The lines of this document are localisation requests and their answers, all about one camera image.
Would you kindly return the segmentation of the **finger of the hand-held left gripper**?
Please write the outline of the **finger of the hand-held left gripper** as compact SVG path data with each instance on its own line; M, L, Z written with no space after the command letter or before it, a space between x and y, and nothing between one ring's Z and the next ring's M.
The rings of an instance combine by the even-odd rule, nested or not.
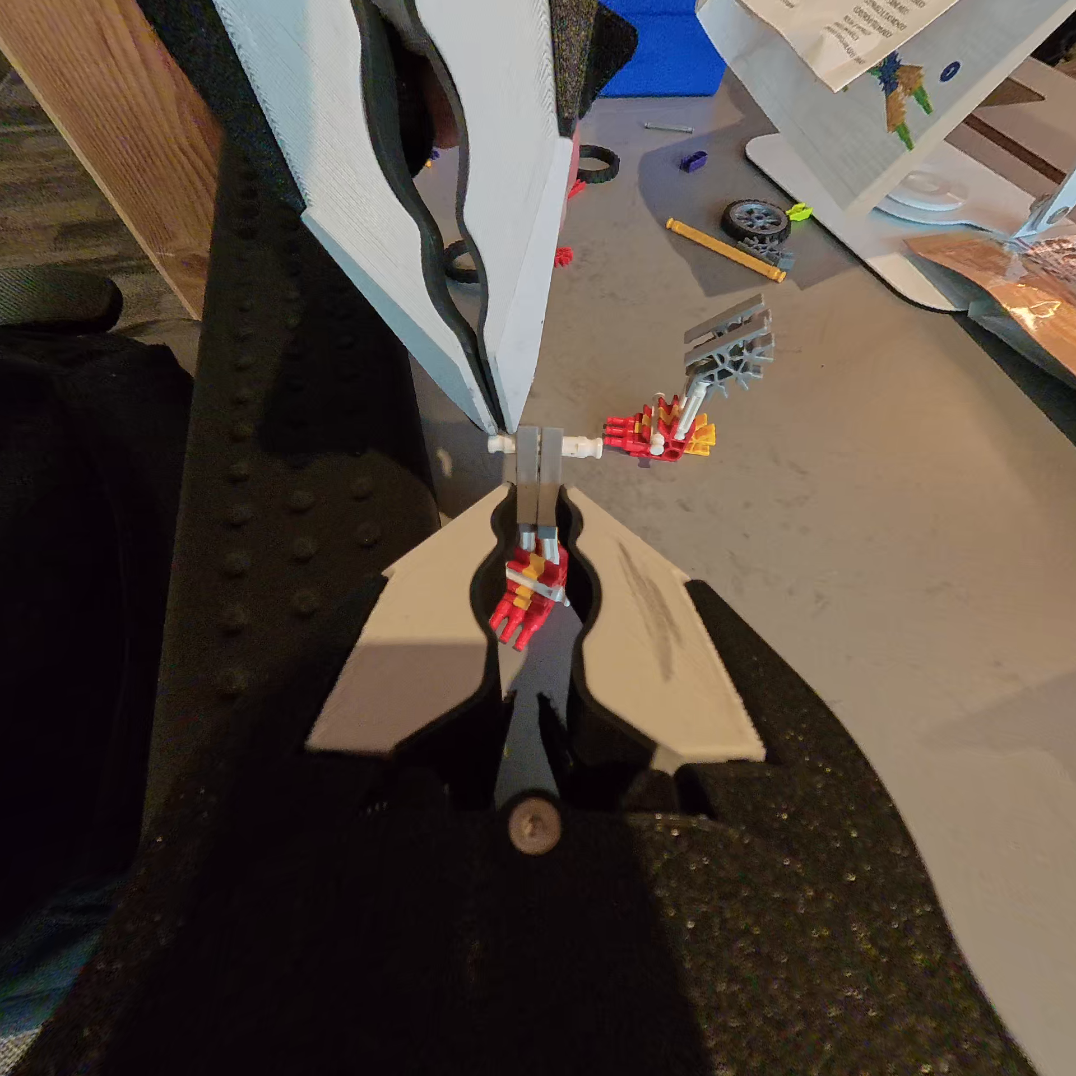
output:
M214 6L302 194L305 227L444 394L501 433L489 366L406 161L388 22L373 2Z
M560 134L548 2L419 1L452 79L466 151L462 229L485 287L481 343L516 430L546 327L572 140Z

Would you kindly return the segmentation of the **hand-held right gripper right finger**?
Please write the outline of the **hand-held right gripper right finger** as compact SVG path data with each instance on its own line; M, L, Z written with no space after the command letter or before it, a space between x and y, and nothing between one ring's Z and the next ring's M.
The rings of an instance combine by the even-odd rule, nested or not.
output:
M579 490L568 514L574 749L657 771L761 763L765 746L689 591L690 577Z

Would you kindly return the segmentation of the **printed instruction sheet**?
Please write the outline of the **printed instruction sheet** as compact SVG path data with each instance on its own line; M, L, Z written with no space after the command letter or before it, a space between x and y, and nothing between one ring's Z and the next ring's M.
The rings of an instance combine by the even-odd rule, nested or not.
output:
M829 89L840 90L937 20L952 1L744 1Z

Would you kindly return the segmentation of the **instruction sheet on white stand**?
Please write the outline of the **instruction sheet on white stand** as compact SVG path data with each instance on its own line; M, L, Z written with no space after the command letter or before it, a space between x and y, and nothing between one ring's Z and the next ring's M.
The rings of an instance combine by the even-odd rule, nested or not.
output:
M945 138L1062 22L1073 1L953 2L937 20L840 90L738 1L695 13L776 133L746 158L908 302L963 312L914 261L918 235L981 230L1032 239L1074 230L1074 168L1058 190L1030 195Z

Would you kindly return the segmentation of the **wooden board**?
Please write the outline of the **wooden board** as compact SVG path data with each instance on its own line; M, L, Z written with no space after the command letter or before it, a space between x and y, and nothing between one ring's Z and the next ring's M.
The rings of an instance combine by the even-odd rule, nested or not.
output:
M2 53L202 318L222 129L134 1L3 1Z

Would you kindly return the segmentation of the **grey red yellow toy assembly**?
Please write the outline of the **grey red yellow toy assembly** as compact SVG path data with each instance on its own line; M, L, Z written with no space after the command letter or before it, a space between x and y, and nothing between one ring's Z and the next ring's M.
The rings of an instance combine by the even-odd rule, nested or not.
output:
M641 462L708 456L717 434L707 407L735 387L750 390L773 362L771 309L756 294L691 327L683 342L682 391L656 393L635 413L608 416L601 427L606 448Z
M504 564L504 595L490 618L499 642L524 652L556 606L569 604L569 554L560 540L563 431L521 427L516 457L516 541Z

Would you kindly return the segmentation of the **toy parts bag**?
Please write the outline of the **toy parts bag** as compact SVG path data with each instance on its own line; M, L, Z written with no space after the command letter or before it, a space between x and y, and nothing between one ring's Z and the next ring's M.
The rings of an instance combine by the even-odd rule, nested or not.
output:
M981 230L905 241L978 327L1042 371L1075 386L1075 237L1072 230L1008 239Z

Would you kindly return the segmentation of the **white toy rod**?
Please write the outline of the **white toy rod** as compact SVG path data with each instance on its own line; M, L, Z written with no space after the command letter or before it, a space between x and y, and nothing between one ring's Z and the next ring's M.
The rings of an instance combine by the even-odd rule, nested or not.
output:
M491 454L516 454L516 435L498 434L489 437L489 453ZM593 461L600 461L603 452L604 440L601 438L565 435L560 439L560 455L562 455L562 458L572 458L574 461L593 458Z

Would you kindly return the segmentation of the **blue plastic container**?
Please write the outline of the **blue plastic container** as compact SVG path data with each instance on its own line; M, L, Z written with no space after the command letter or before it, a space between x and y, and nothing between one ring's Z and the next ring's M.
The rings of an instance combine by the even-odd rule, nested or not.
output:
M607 98L708 98L725 62L698 20L695 1L605 1L635 27L631 61L601 88Z

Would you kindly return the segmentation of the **person's left hand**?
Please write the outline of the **person's left hand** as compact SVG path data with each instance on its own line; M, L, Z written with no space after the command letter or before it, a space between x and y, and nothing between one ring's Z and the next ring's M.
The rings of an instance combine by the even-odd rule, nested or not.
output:
M453 99L430 61L421 56L413 58L422 99L433 127L433 150L440 155L461 145L461 127Z

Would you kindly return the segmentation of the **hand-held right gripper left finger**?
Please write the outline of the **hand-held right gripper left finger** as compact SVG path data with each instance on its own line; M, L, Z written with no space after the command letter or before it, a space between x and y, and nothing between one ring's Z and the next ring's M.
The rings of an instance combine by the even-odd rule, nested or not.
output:
M390 754L475 695L489 639L471 591L495 551L491 518L509 491L497 486L385 569L385 586L318 712L308 749Z

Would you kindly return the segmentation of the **yellow toy rod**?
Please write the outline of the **yellow toy rod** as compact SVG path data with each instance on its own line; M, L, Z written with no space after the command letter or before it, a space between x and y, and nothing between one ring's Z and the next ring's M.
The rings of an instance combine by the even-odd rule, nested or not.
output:
M766 277L767 280L774 283L781 283L785 280L785 270L773 265L770 261L764 261L760 257L744 251L744 249L733 247L733 245L718 240L712 235L703 233L684 222L670 217L665 222L665 228L671 233L679 235L681 238L719 255L727 261L737 263L737 265L752 270L759 277Z

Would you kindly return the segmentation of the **toy wheel with grey hub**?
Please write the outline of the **toy wheel with grey hub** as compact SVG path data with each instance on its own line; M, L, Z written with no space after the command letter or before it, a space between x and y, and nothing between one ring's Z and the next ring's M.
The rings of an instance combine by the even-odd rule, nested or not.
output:
M722 211L720 225L737 243L779 247L791 233L792 221L779 206L760 199L738 199Z

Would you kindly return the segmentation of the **dark clothing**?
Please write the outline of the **dark clothing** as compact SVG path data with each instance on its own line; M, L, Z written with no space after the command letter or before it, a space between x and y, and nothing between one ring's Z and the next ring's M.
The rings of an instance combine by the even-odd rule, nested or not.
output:
M2 944L139 841L192 378L114 332L2 330Z

